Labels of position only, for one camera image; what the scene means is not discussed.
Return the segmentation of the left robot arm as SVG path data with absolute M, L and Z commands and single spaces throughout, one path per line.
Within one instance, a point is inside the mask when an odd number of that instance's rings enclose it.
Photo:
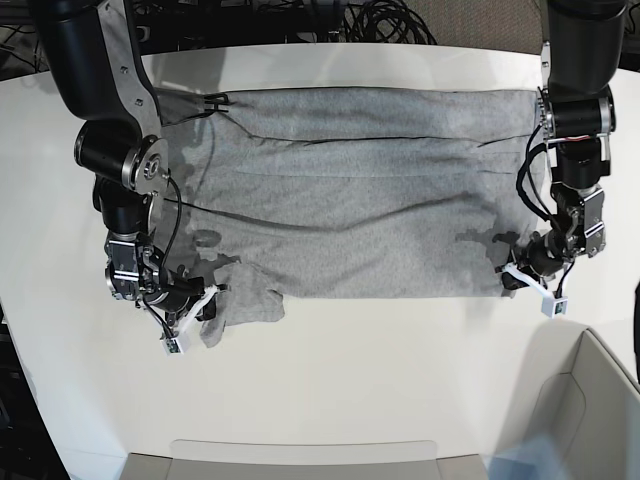
M 531 287 L 557 313 L 566 307 L 564 286 L 577 258 L 593 257 L 605 247 L 605 194 L 599 182 L 611 173 L 616 113 L 609 83 L 620 61 L 627 4 L 545 1 L 542 6 L 541 113 L 516 192 L 550 229 L 533 232 L 524 246 L 514 233 L 498 235 L 510 252 L 496 271 L 506 290 Z

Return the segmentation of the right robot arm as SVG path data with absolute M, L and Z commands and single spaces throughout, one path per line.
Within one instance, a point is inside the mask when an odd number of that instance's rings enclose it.
M 155 90 L 129 1 L 31 1 L 28 8 L 59 93 L 84 122 L 74 158 L 95 175 L 112 295 L 147 308 L 163 326 L 188 313 L 214 318 L 204 279 L 169 269 L 171 249 L 157 247 L 154 236 L 165 192 L 177 187 L 163 127 L 224 111 L 227 95 Z

